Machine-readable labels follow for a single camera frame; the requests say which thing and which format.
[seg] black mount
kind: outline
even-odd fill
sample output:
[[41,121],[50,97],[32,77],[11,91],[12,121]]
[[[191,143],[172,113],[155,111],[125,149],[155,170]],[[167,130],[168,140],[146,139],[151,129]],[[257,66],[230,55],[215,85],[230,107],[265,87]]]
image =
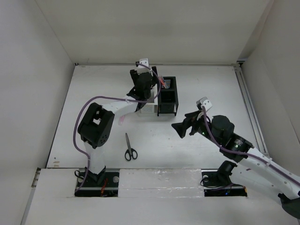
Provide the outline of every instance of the black mount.
[[203,185],[205,187],[223,187],[230,185],[232,182],[230,176],[232,175],[231,171],[236,167],[236,164],[230,161],[224,161],[221,166],[215,172],[205,173],[206,175],[203,178]]
[[284,194],[279,194],[278,197],[281,201],[281,207],[291,216],[300,219],[300,198],[290,200]]

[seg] scissor blade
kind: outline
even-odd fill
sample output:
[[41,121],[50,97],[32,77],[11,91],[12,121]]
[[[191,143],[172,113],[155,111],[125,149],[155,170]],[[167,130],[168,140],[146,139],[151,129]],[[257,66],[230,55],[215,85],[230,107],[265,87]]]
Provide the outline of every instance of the scissor blade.
[[127,143],[127,147],[128,147],[129,153],[132,154],[132,152],[131,152],[131,146],[130,146],[130,142],[129,142],[129,138],[128,138],[128,134],[127,133],[125,133],[125,137],[126,137],[126,143]]

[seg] white table surface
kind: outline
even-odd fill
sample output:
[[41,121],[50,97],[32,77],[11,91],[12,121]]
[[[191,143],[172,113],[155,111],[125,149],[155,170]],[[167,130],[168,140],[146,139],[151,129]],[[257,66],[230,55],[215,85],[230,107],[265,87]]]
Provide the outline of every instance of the white table surface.
[[[124,97],[133,87],[129,71],[134,66],[76,66],[63,107],[48,168],[83,168],[86,157],[73,147],[72,133],[76,117],[86,101],[103,95]],[[231,66],[157,66],[163,76],[177,80],[179,108],[177,116],[138,116],[128,114],[123,124],[115,119],[105,147],[108,168],[218,168],[226,160],[218,148],[201,135],[179,138],[171,123],[182,122],[184,114],[197,110],[195,102],[207,96],[213,103],[208,115],[225,115],[235,124],[235,133],[257,146],[248,113]],[[98,104],[110,100],[99,99]],[[137,150],[137,160],[127,162],[125,133]],[[84,144],[77,134],[78,145]]]
[[[148,177],[140,179],[134,185]],[[280,205],[250,190],[248,198],[83,198],[74,197],[75,182],[74,169],[43,169],[26,225],[298,225]]]

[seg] white enclosure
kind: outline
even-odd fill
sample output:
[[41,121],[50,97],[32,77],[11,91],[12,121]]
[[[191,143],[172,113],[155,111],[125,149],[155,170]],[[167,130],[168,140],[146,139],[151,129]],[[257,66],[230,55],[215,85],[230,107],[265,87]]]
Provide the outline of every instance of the white enclosure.
[[269,2],[37,0],[71,60],[81,64],[145,56],[152,63],[235,63]]
[[[170,124],[207,96],[209,116],[226,115],[255,146],[265,139],[274,161],[300,175],[299,11],[297,0],[0,1],[0,223],[297,224],[253,190],[203,197],[201,169],[225,158],[200,135],[180,139]],[[74,168],[86,166],[72,146],[81,106],[95,95],[123,97],[133,86],[129,70],[145,57],[176,76],[177,117],[133,113],[114,122],[105,159],[127,168],[120,197],[74,197]],[[232,65],[239,58],[247,59],[245,80]],[[125,132],[140,153],[130,164]],[[170,169],[163,191],[157,168]]]
[[300,175],[300,2],[275,1],[259,44],[242,66],[269,154]]

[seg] white wall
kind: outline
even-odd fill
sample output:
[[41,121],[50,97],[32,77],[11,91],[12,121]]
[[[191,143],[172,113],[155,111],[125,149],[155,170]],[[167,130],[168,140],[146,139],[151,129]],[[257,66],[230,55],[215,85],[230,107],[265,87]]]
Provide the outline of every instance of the white wall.
[[275,0],[242,66],[270,156],[300,175],[300,1]]
[[0,169],[44,167],[74,66],[34,0],[0,1]]
[[73,62],[235,63],[270,0],[37,0]]

